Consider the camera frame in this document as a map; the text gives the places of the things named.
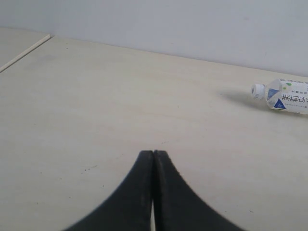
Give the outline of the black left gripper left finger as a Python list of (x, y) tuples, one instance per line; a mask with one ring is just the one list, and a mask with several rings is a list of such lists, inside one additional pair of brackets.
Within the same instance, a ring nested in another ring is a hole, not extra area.
[(68, 231), (149, 231), (153, 151), (141, 151), (117, 189)]

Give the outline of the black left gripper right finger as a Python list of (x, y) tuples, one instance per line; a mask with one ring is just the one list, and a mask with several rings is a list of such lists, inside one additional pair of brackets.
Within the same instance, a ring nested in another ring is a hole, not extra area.
[(166, 151), (154, 151), (154, 220), (157, 231), (241, 231), (185, 182)]

